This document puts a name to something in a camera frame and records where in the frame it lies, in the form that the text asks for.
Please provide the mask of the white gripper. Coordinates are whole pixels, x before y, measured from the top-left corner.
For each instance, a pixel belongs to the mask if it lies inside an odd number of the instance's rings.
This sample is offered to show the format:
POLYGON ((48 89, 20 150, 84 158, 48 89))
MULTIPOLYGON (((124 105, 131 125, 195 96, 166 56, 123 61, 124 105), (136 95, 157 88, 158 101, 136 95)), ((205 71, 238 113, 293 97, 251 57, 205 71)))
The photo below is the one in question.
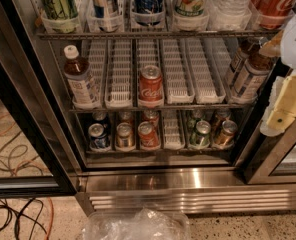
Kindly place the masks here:
MULTIPOLYGON (((296 14, 270 41, 266 42, 259 53, 266 57, 280 57, 283 64, 296 70, 296 14)), ((287 77, 278 76, 273 83, 260 132, 275 137, 296 119, 296 71, 287 77)))

